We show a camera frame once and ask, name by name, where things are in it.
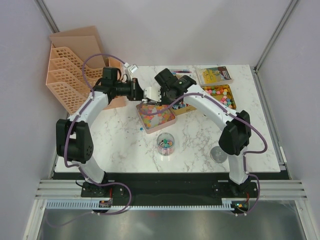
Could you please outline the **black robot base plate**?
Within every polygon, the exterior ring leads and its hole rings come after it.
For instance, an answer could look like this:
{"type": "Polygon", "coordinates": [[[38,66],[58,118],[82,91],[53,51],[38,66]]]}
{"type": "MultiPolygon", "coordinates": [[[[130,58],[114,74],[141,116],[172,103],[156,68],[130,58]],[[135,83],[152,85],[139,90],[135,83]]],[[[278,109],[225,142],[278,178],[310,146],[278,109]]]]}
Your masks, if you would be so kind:
{"type": "Polygon", "coordinates": [[[127,203],[217,204],[226,199],[253,200],[258,196],[254,177],[248,187],[233,192],[226,173],[108,173],[107,183],[99,187],[84,182],[83,198],[108,198],[127,203]]]}

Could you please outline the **gold tin of lollipops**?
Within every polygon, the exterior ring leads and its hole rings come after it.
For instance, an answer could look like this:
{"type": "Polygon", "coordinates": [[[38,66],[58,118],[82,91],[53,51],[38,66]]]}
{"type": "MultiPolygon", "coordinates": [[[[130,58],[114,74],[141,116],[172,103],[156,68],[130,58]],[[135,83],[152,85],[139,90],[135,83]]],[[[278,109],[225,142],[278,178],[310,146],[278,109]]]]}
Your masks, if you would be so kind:
{"type": "Polygon", "coordinates": [[[190,104],[187,104],[185,102],[179,102],[178,104],[175,104],[171,107],[173,113],[178,116],[178,115],[182,115],[182,114],[185,114],[185,113],[189,113],[191,111],[194,111],[196,110],[195,107],[193,107],[192,105],[190,104]]]}

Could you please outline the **pink tray of gummy candies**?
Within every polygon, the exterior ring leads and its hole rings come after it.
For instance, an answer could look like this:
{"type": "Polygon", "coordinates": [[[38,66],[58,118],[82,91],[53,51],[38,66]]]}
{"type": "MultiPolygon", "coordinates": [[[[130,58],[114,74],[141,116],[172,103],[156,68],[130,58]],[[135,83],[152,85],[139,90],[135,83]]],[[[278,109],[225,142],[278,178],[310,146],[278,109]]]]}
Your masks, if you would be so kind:
{"type": "Polygon", "coordinates": [[[136,109],[142,122],[143,128],[147,134],[152,134],[176,123],[176,115],[173,113],[171,108],[168,108],[166,111],[163,111],[162,113],[157,113],[167,107],[168,105],[136,105],[136,109]]]}

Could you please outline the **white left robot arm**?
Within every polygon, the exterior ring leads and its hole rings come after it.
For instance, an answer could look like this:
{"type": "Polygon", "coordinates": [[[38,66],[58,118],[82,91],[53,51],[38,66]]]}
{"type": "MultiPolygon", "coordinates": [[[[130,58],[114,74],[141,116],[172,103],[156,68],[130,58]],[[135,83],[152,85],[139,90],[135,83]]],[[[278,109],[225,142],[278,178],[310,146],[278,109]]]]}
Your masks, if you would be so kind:
{"type": "Polygon", "coordinates": [[[118,79],[120,69],[104,67],[102,77],[90,87],[90,94],[81,107],[67,119],[59,119],[56,123],[56,152],[63,157],[67,168],[76,167],[82,176],[92,184],[92,191],[99,197],[106,196],[110,185],[105,171],[99,167],[93,157],[94,143],[90,127],[100,112],[115,97],[125,96],[130,101],[141,101],[144,91],[138,79],[118,79]]]}

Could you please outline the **gold tin of star candies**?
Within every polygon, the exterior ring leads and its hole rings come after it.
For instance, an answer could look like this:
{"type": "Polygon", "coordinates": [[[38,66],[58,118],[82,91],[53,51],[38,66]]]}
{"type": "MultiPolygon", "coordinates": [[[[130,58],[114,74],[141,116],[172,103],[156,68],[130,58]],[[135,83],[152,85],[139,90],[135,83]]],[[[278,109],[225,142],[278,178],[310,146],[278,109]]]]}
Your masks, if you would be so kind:
{"type": "Polygon", "coordinates": [[[218,100],[230,109],[236,109],[236,102],[232,94],[232,90],[228,84],[204,86],[202,87],[206,93],[218,100]]]}

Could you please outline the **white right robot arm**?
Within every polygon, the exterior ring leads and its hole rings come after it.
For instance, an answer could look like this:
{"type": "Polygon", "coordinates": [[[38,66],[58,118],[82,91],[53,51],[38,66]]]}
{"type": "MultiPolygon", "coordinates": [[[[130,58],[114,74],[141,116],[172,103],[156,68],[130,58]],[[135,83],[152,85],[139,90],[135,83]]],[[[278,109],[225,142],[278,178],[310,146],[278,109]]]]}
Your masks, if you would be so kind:
{"type": "Polygon", "coordinates": [[[227,154],[229,163],[229,191],[235,197],[242,196],[250,184],[243,156],[252,135],[248,126],[250,116],[246,111],[237,112],[223,105],[188,75],[177,78],[169,69],[155,77],[159,87],[147,87],[144,97],[159,105],[183,101],[202,112],[221,130],[218,145],[227,154]]]}

